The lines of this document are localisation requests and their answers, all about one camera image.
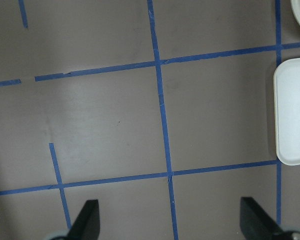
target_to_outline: blue tape line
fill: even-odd
[[[261,166],[268,166],[268,165],[276,165],[277,162],[278,162],[277,160],[270,160],[270,161],[257,161],[257,162],[224,165],[224,166],[212,166],[212,167],[205,167],[205,168],[174,171],[173,175],[178,176],[178,175],[200,174],[200,173],[233,170],[233,169],[245,169],[245,168],[261,167]]]
[[[68,209],[68,204],[67,204],[67,200],[66,200],[65,190],[64,190],[63,183],[62,183],[60,170],[59,170],[55,145],[53,143],[49,143],[49,148],[50,148],[50,153],[51,153],[51,158],[52,158],[52,162],[53,162],[53,167],[54,167],[56,180],[58,182],[58,186],[59,186],[59,190],[60,190],[60,197],[61,197],[61,201],[62,201],[62,206],[63,206],[66,225],[67,225],[68,229],[70,229],[71,228],[70,214],[69,214],[69,209]]]
[[[71,71],[69,73],[55,73],[55,74],[49,74],[49,75],[35,76],[34,81],[40,82],[40,81],[53,80],[53,79],[71,78],[71,77],[78,77],[78,76],[85,76],[85,75],[92,75],[92,74],[109,73],[109,72],[116,72],[116,71],[130,70],[130,69],[154,67],[154,66],[155,66],[154,61],[146,61],[146,62],[140,62],[140,63],[126,64],[126,65],[108,66],[108,67],[102,67],[102,68]]]
[[[166,65],[172,63],[183,63],[183,62],[198,61],[204,59],[215,59],[220,57],[230,57],[230,56],[244,55],[244,54],[256,54],[261,52],[275,51],[276,49],[277,49],[276,45],[270,45],[270,46],[243,48],[243,49],[230,50],[230,51],[219,51],[219,52],[204,53],[204,54],[191,55],[191,56],[174,57],[171,59],[161,60],[161,64]]]
[[[173,171],[172,171],[172,166],[171,166],[168,124],[167,124],[166,107],[165,107],[165,99],[164,99],[164,87],[163,87],[163,81],[162,81],[161,61],[160,61],[158,40],[157,40],[157,35],[156,35],[155,13],[154,13],[154,6],[153,6],[152,0],[147,0],[147,6],[148,6],[149,21],[150,21],[152,48],[153,48],[154,61],[155,61],[156,80],[157,80],[159,106],[160,106],[160,114],[161,114],[161,123],[162,123],[163,143],[164,143],[165,161],[166,161],[166,169],[167,169],[167,177],[168,177],[168,188],[169,188],[173,236],[174,236],[174,240],[178,240],[179,236],[178,236],[177,216],[176,216],[176,208],[175,208],[175,195],[174,195],[173,180],[172,180]]]
[[[114,177],[107,179],[99,179],[99,180],[90,180],[90,181],[79,181],[79,182],[71,182],[64,183],[64,188],[72,188],[72,187],[81,187],[88,185],[98,185],[98,184],[109,184],[109,183],[118,183],[118,182],[126,182],[133,180],[141,180],[141,179],[154,179],[154,178],[163,178],[167,177],[166,172],[160,173],[152,173],[152,174],[143,174],[143,175],[134,175],[134,176],[123,176],[123,177]]]
[[[0,87],[21,84],[20,79],[0,81]]]
[[[277,160],[276,164],[276,222],[281,224],[281,199],[282,199],[282,163]]]
[[[0,196],[10,195],[10,194],[22,194],[22,193],[29,193],[29,192],[49,190],[49,189],[58,189],[58,188],[59,188],[58,185],[44,185],[44,186],[25,187],[25,188],[13,189],[13,190],[0,191]]]
[[[276,49],[276,66],[279,66],[282,61],[281,56],[281,7],[280,0],[275,0],[275,43]]]
[[[300,42],[282,44],[281,49],[296,49],[300,48]]]
[[[26,13],[26,7],[24,0],[18,0],[19,2],[19,8],[20,8],[20,13],[21,13],[21,18],[22,18],[22,24],[24,28],[28,28],[28,20],[27,20],[27,13]]]

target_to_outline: metal screw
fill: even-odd
[[[293,240],[300,240],[300,233],[294,232],[292,233],[291,237]]]

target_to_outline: white tray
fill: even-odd
[[[281,63],[274,73],[276,154],[300,165],[300,58]]]

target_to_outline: black object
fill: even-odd
[[[87,200],[67,236],[57,236],[51,240],[97,240],[99,234],[99,202]]]
[[[240,228],[246,240],[300,240],[299,231],[283,231],[252,197],[241,198]]]

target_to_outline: gray floor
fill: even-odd
[[[21,80],[0,87],[0,240],[65,230],[87,199],[100,240],[243,240],[241,196],[300,229],[300,166],[276,160],[273,100],[300,27],[276,2],[153,0],[159,62],[147,0],[25,0],[28,29],[0,0],[0,82]]]

